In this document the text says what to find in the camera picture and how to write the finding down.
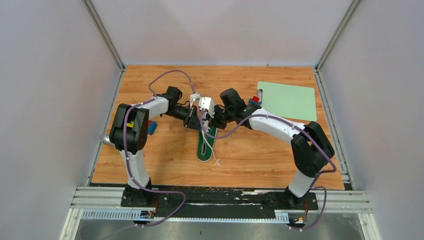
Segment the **connector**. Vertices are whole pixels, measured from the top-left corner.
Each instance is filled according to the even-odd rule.
[[[193,93],[190,95],[190,108],[193,104],[201,98],[200,93]]]
[[[207,110],[211,118],[214,117],[215,102],[211,97],[201,97],[199,100],[199,107],[200,110]]]

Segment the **gray wall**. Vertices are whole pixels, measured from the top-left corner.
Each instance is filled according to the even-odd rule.
[[[315,65],[351,0],[93,0],[126,64]]]
[[[119,70],[81,0],[1,1],[0,32],[0,239],[58,239]]]
[[[322,70],[385,240],[423,239],[424,1],[364,0]]]

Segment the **green tool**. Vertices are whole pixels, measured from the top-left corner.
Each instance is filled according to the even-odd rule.
[[[210,128],[208,133],[212,136],[216,136],[217,132],[218,132],[218,129],[213,126]],[[206,135],[204,137],[206,138],[209,145],[211,147],[214,147],[215,139],[208,137]],[[212,149],[205,143],[202,132],[199,131],[199,141],[197,145],[197,159],[199,159],[200,162],[206,163],[207,161],[211,159],[211,157],[212,157]]]

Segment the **wooden surface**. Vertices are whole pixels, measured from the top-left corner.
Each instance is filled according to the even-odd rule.
[[[212,97],[216,104],[222,104],[219,95],[228,88],[236,89],[247,102],[255,95],[259,81],[315,88],[317,122],[330,137],[310,67],[131,65],[125,71],[107,132],[119,104],[135,104],[149,99],[152,93],[148,84],[171,69],[186,71],[194,82],[196,92]],[[180,103],[189,99],[191,88],[183,74],[170,73],[154,83],[152,88],[157,93],[164,93],[168,86],[183,92]],[[285,188],[296,172],[291,147],[265,133],[240,127],[229,137],[216,140],[214,150],[221,168],[214,164],[213,158],[206,163],[197,159],[197,131],[184,128],[181,120],[167,115],[153,120],[158,126],[154,134],[148,136],[144,159],[154,185]],[[235,125],[233,122],[227,125],[226,130],[219,129],[218,136],[228,133]],[[328,164],[325,168],[330,169],[331,166]],[[92,182],[127,182],[124,160],[113,147],[102,147]],[[316,185],[344,189],[339,171],[323,174]]]

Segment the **blue block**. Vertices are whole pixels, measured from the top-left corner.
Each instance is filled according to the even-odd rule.
[[[255,102],[252,99],[249,99],[249,104],[257,104],[257,105],[261,105],[261,102]]]
[[[151,123],[148,125],[147,133],[149,135],[153,135],[157,126],[158,124],[155,121],[151,121]]]

